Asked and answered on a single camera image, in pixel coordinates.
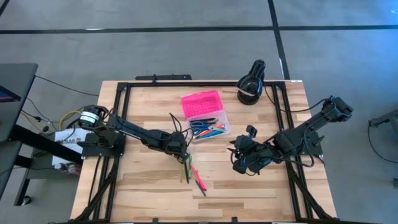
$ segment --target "black desk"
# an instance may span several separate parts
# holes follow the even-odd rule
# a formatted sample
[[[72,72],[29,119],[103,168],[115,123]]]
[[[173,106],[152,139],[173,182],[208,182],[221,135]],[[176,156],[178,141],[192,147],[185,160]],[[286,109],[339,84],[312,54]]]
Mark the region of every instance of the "black desk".
[[[37,67],[34,63],[0,64],[0,85],[21,98],[20,101],[0,103],[0,199],[14,165],[27,168],[14,205],[22,204],[30,179],[42,179],[34,178],[34,176],[43,177],[55,172],[54,170],[34,170],[38,168],[38,161],[42,161],[43,158],[20,156],[22,144],[32,146],[35,150],[48,152],[47,161],[55,155],[80,165],[83,164],[79,153],[16,124],[33,84]]]

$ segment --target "white paper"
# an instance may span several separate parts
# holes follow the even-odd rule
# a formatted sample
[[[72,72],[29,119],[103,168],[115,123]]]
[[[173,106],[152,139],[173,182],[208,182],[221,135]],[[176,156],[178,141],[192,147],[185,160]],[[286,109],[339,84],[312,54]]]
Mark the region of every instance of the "white paper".
[[[55,133],[55,139],[54,141],[63,141],[64,139],[68,138],[69,135],[73,132],[72,129],[66,129],[64,131],[57,131]],[[78,146],[78,142],[84,141],[86,139],[86,134],[89,133],[90,131],[81,129],[81,128],[76,128],[75,132],[64,142],[62,143],[63,146],[70,148],[71,150],[75,152],[79,152],[81,154],[81,151],[83,150],[82,147]],[[65,159],[61,159],[57,156],[52,157],[52,165],[55,164],[68,164],[71,163],[69,161],[66,161]]]

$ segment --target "red pen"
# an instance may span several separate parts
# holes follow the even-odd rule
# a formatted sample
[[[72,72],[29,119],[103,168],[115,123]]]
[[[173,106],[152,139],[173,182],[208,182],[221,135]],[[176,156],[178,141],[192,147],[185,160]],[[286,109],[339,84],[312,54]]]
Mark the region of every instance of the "red pen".
[[[202,187],[202,189],[203,190],[207,190],[205,184],[201,181],[197,171],[195,170],[195,168],[193,167],[192,164],[191,164],[191,169],[192,169],[193,175],[195,175],[195,177],[197,178],[197,181],[199,182],[199,184]]]

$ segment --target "wheel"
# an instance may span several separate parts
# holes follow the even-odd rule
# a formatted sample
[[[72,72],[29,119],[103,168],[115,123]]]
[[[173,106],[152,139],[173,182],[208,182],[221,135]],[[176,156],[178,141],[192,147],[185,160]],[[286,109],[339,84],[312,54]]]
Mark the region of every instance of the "wheel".
[[[28,205],[31,202],[32,202],[32,199],[29,196],[25,195],[24,200],[22,201],[22,205]]]

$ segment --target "white label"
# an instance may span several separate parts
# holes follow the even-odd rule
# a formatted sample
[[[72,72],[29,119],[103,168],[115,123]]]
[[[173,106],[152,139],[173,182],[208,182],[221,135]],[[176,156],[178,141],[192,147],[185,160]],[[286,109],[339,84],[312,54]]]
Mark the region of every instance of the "white label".
[[[88,122],[91,122],[91,123],[95,123],[95,119],[93,119],[93,118],[89,118],[89,117],[87,117],[87,116],[81,116],[80,117],[80,119],[82,119],[82,120],[85,120],[85,121],[88,121]]]
[[[100,118],[99,116],[97,116],[93,113],[87,112],[87,111],[83,111],[81,115],[94,118],[96,121]]]

